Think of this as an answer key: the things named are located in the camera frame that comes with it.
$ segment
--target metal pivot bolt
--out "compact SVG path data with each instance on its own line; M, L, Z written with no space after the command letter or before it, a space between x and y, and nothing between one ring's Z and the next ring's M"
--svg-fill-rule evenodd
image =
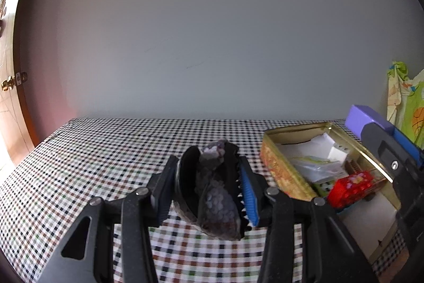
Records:
M139 187L135 191L135 194L137 195L146 195L148 193L149 193L149 189L147 187Z
M270 195L272 197L276 196L277 194L279 194L280 190L276 187L268 187L266 189L266 194Z
M99 205L102 202L102 198L100 197L94 197L93 199L90 200L90 205L92 207Z
M322 207L322 206L325 205L325 199L324 198L321 198L321 197L316 197L316 198L314 198L314 204L317 207Z

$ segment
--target brass door knob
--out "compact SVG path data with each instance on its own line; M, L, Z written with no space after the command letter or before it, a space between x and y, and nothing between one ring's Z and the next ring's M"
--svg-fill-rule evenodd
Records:
M16 76L9 76L7 80L4 80L1 83L1 88L4 92L9 89L13 89L15 83L17 86L20 86L22 83L28 80L28 74L26 72L17 72Z
M4 92L6 92L9 90L9 88L13 89L14 85L15 85L14 78L12 76L9 76L7 80L4 80L1 83L1 88Z

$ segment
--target blue object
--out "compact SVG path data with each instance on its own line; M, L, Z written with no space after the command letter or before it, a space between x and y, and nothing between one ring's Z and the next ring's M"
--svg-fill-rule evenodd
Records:
M243 166L241 166L241 187L247 218L256 227L259 223L258 205L255 193L252 190L249 178Z
M402 148L408 152L408 154L414 158L415 162L417 162L417 167L421 167L423 165L421 150L414 143L412 143L408 137L395 128L393 132L393 138L402 146Z
M392 135L395 126L378 114L374 109L363 105L353 105L346 118L345 125L356 137L361 138L365 125L376 123L389 135Z

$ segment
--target small red package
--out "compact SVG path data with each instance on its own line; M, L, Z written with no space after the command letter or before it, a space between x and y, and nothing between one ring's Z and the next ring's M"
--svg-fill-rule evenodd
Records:
M327 202L335 209L343 209L372 192L373 180L367 171L338 179L327 196Z

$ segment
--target purple box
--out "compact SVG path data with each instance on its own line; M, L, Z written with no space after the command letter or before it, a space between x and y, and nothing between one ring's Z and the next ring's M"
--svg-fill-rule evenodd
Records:
M357 137L361 138L361 132L365 125L369 123L378 124L389 135L392 135L395 125L384 119L374 109L363 105L353 105L346 118L345 125Z

